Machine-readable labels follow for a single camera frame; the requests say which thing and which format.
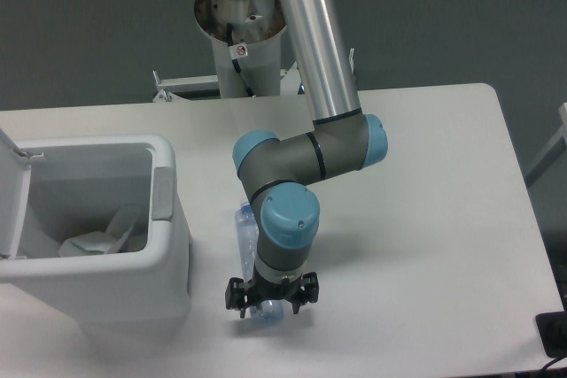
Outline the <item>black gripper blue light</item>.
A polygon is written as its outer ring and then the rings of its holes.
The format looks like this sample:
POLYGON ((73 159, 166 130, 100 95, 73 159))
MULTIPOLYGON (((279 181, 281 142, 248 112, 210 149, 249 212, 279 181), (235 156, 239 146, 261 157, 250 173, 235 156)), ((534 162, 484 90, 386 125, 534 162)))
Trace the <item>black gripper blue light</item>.
POLYGON ((225 291, 226 309, 238 311, 241 319, 248 309, 257 308, 267 300, 286 300, 291 304, 292 312, 298 314, 303 305, 318 301, 317 273, 306 273, 294 281, 279 283, 270 282, 259 274, 247 282, 238 277, 229 279, 225 291))

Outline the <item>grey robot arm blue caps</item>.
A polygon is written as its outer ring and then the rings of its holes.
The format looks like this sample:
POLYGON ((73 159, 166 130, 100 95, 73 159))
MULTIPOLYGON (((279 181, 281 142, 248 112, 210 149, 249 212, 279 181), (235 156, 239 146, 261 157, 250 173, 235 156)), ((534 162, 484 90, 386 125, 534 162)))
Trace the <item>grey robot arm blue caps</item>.
POLYGON ((238 51, 290 33, 313 128, 288 139, 256 130, 235 143, 233 162, 259 237, 251 277, 230 279, 225 304, 245 313, 284 300, 298 311, 319 297, 317 275, 305 269, 320 221, 309 187, 382 161, 386 132, 361 109, 332 0, 196 0, 195 16, 226 46, 227 67, 248 97, 260 90, 238 51))

